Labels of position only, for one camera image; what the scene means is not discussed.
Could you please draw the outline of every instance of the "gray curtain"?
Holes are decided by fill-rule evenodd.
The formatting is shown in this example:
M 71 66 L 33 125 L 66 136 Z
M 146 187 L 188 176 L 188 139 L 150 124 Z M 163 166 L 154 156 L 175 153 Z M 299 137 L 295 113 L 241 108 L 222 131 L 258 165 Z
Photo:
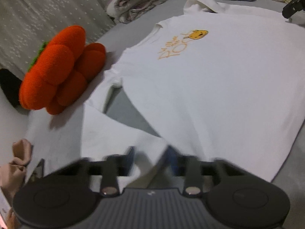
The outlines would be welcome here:
M 0 64 L 23 78 L 44 41 L 70 25 L 85 28 L 87 43 L 115 24 L 110 0 L 0 0 Z

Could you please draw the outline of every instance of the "white wall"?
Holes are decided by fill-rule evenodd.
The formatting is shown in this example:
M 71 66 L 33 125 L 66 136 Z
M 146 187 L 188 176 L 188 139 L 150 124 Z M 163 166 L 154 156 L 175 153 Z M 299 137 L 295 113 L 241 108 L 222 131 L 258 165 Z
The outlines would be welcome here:
M 0 166 L 12 159 L 12 143 L 25 136 L 27 117 L 13 108 L 0 88 Z

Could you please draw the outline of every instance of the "orange plush toy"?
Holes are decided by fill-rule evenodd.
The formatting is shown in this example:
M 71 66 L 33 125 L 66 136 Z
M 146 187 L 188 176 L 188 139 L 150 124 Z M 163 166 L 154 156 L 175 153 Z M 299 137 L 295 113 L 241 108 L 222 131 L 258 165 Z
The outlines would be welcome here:
M 77 100 L 105 63 L 105 47 L 99 43 L 85 46 L 85 30 L 67 27 L 42 50 L 25 74 L 19 90 L 25 109 L 46 108 L 60 114 Z

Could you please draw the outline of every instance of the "black circular cover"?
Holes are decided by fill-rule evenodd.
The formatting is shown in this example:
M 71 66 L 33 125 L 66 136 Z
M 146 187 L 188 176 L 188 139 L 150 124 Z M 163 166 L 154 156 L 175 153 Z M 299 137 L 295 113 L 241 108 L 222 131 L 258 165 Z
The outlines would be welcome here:
M 97 195 L 80 184 L 33 183 L 14 197 L 13 208 L 21 223 L 35 228 L 73 225 L 91 214 Z
M 290 209 L 280 188 L 251 175 L 225 178 L 207 194 L 206 203 L 217 220 L 233 228 L 274 228 Z

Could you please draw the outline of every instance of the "bed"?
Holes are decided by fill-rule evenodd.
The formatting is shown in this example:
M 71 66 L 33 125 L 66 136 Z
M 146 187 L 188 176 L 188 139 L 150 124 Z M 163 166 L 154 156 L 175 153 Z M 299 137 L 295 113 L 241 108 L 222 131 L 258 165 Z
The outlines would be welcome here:
M 109 69 L 122 54 L 147 36 L 155 23 L 183 14 L 183 6 L 187 0 L 168 0 L 141 18 L 130 24 L 118 24 L 103 35 L 98 42 L 107 49 L 107 62 L 104 69 Z M 272 0 L 256 0 L 255 2 L 222 1 L 229 4 L 257 6 L 281 12 L 285 4 Z M 27 178 L 40 159 L 45 159 L 45 175 L 71 161 L 80 158 L 81 131 L 83 122 L 83 103 L 94 88 L 103 80 L 100 73 L 89 85 L 82 97 L 58 116 L 51 116 L 42 109 L 32 111 L 26 138 L 34 145 L 32 161 L 28 166 Z M 114 120 L 158 136 L 145 119 L 133 107 L 122 89 L 114 90 L 106 108 L 106 114 Z M 285 228 L 302 228 L 305 224 L 305 129 L 302 128 L 292 146 L 292 150 L 273 183 L 282 188 L 289 196 L 291 210 L 285 221 Z M 181 188 L 182 179 L 171 177 L 165 170 L 150 182 L 151 188 L 176 186 Z

